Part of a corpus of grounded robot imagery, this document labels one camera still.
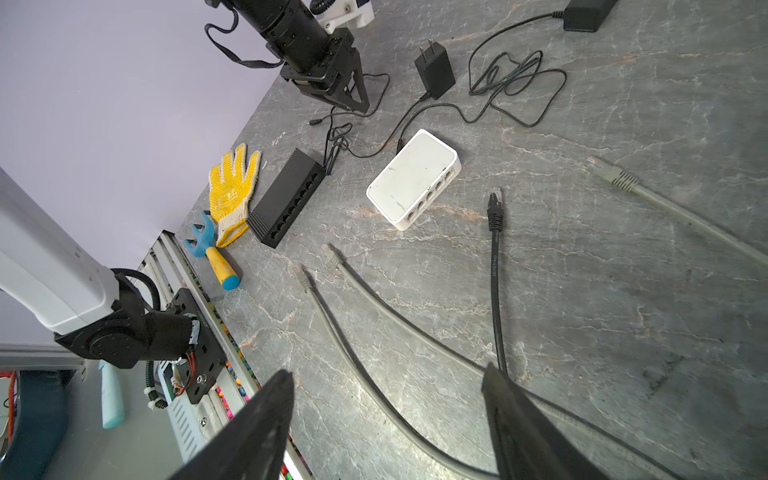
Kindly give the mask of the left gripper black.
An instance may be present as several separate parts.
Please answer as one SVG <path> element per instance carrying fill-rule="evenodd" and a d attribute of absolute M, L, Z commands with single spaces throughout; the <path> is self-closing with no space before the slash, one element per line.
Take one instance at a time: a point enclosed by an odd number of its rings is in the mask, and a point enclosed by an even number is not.
<path fill-rule="evenodd" d="M 330 36 L 322 59 L 306 72 L 285 64 L 280 75 L 305 96 L 346 111 L 366 113 L 370 100 L 363 78 L 359 51 L 348 28 L 338 28 Z"/>

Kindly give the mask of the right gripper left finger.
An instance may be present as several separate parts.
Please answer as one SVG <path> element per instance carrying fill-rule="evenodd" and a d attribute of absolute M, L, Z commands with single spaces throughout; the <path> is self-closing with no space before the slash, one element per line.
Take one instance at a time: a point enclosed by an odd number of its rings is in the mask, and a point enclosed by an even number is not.
<path fill-rule="evenodd" d="M 277 479 L 294 407 L 294 378 L 277 371 L 173 479 Z"/>

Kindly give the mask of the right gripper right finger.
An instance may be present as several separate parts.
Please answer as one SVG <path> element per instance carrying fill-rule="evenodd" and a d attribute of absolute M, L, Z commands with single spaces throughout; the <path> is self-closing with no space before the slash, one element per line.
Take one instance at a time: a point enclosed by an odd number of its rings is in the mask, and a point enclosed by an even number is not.
<path fill-rule="evenodd" d="M 606 477 L 496 366 L 485 368 L 481 391 L 502 479 Z"/>

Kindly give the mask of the black network switch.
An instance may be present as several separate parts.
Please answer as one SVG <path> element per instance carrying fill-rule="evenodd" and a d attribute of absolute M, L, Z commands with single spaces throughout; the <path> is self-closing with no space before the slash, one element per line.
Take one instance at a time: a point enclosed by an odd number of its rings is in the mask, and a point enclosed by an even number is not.
<path fill-rule="evenodd" d="M 326 176 L 315 159 L 295 149 L 247 217 L 250 231 L 275 249 Z"/>

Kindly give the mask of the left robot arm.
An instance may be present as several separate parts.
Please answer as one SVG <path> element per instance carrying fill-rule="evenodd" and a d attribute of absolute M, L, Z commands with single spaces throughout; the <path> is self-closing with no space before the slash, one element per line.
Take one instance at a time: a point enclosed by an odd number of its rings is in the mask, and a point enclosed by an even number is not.
<path fill-rule="evenodd" d="M 273 54 L 247 68 L 278 69 L 308 97 L 350 112 L 368 109 L 353 32 L 373 20 L 369 2 L 229 1 L 226 8 Z M 195 321 L 144 307 L 123 273 L 83 250 L 8 175 L 1 178 L 1 287 L 59 345 L 121 369 L 182 357 L 200 330 Z"/>

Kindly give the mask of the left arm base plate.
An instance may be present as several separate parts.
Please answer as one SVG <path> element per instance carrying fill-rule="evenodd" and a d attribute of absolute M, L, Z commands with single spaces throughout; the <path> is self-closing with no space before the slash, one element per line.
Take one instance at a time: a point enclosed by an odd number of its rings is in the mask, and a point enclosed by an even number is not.
<path fill-rule="evenodd" d="M 227 357 L 189 289 L 180 289 L 171 305 L 175 313 L 199 321 L 199 335 L 197 343 L 178 361 L 158 364 L 159 385 L 168 403 L 182 396 L 192 405 L 197 405 L 214 388 L 219 374 L 226 367 Z"/>

